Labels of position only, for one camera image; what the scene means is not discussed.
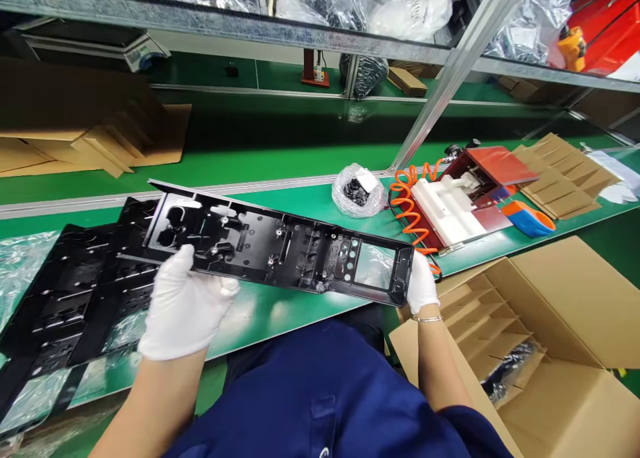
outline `white glove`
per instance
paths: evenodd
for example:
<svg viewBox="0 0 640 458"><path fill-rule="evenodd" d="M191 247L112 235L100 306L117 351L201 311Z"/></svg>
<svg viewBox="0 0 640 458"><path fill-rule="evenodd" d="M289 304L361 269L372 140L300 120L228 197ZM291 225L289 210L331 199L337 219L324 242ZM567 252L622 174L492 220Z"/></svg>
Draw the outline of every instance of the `white glove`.
<svg viewBox="0 0 640 458"><path fill-rule="evenodd" d="M413 251L407 302L413 315L417 315L420 308L425 305L437 304L440 306L438 292L435 290L435 279L427 257L415 250Z"/></svg>
<svg viewBox="0 0 640 458"><path fill-rule="evenodd" d="M209 346L240 291L238 280L190 271L193 246L184 245L155 276L147 330L138 351L155 361L190 355Z"/></svg>

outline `blue part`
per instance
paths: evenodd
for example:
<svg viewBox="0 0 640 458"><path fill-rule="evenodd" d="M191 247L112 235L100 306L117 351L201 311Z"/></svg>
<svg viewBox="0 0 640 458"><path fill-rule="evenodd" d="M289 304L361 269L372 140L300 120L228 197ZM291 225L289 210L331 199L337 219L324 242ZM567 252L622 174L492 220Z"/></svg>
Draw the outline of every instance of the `blue part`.
<svg viewBox="0 0 640 458"><path fill-rule="evenodd" d="M500 201L502 199L509 198L510 196L511 194L509 193L509 190L504 187L493 190L489 194L489 198L491 198L494 201Z"/></svg>
<svg viewBox="0 0 640 458"><path fill-rule="evenodd" d="M510 222L512 222L516 228L531 238L547 236L555 231L540 223L538 218L528 210L518 211L518 213L514 213L507 218L509 218Z"/></svg>

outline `shelf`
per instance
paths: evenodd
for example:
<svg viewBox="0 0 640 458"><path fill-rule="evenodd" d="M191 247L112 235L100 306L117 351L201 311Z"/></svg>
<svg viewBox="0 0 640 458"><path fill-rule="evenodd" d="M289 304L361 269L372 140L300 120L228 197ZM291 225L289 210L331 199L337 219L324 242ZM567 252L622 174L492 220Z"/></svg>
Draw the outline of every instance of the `shelf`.
<svg viewBox="0 0 640 458"><path fill-rule="evenodd" d="M640 83L624 81L614 78L576 73L574 71L550 68L540 65L531 65L518 61L501 58L480 57L473 66L474 71L492 73L494 75L507 75L518 78L529 78L565 85L575 85L586 88L610 89L614 91L630 91L640 93Z"/></svg>
<svg viewBox="0 0 640 458"><path fill-rule="evenodd" d="M443 65L451 53L449 48L438 45L400 41L171 0L0 0L0 9L434 65Z"/></svg>

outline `wrist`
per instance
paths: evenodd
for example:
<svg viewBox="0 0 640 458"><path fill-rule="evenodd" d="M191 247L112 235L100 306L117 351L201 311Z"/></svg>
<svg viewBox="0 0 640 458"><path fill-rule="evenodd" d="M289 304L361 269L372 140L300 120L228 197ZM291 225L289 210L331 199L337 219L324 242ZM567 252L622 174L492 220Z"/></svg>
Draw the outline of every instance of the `wrist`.
<svg viewBox="0 0 640 458"><path fill-rule="evenodd" d="M437 303L430 303L422 306L420 310L415 314L416 318L428 319L440 316L440 307Z"/></svg>

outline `white plastic bag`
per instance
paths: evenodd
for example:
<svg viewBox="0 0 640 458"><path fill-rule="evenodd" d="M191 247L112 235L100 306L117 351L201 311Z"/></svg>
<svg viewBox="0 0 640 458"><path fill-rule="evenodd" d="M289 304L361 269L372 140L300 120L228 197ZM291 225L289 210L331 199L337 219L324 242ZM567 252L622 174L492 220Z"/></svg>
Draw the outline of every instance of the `white plastic bag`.
<svg viewBox="0 0 640 458"><path fill-rule="evenodd" d="M451 0L367 0L369 32L402 40L432 41L452 13Z"/></svg>
<svg viewBox="0 0 640 458"><path fill-rule="evenodd" d="M371 172L353 163L344 168L331 187L333 202L345 215L366 218L387 204L387 190Z"/></svg>

